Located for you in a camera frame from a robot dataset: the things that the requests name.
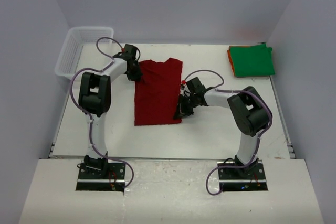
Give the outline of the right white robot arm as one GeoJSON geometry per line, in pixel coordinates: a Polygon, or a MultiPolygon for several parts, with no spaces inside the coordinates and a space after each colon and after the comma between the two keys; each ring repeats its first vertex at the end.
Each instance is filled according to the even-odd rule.
{"type": "Polygon", "coordinates": [[[243,90],[220,90],[205,87],[198,77],[181,83],[181,94],[173,119],[182,119],[194,114],[198,106],[217,106],[230,109],[241,132],[240,144],[234,158],[235,174],[246,178],[258,162],[261,136],[272,125],[272,113],[259,93],[252,86],[243,90]]]}

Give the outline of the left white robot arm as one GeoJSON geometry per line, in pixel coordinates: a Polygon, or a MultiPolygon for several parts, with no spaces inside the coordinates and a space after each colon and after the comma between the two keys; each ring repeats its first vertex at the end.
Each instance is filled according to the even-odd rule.
{"type": "Polygon", "coordinates": [[[89,145],[83,165],[97,178],[104,178],[109,172],[105,121],[112,102],[111,84],[123,74],[129,81],[140,81],[139,53],[136,46],[126,44],[103,69],[89,68],[81,75],[78,105],[89,126],[89,145]]]}

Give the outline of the red t shirt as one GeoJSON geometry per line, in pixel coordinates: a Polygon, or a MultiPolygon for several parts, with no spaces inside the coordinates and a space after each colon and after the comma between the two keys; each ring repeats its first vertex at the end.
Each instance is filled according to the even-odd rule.
{"type": "Polygon", "coordinates": [[[180,124],[175,119],[180,95],[183,63],[175,58],[165,62],[145,60],[140,62],[143,73],[135,83],[134,125],[180,124]]]}

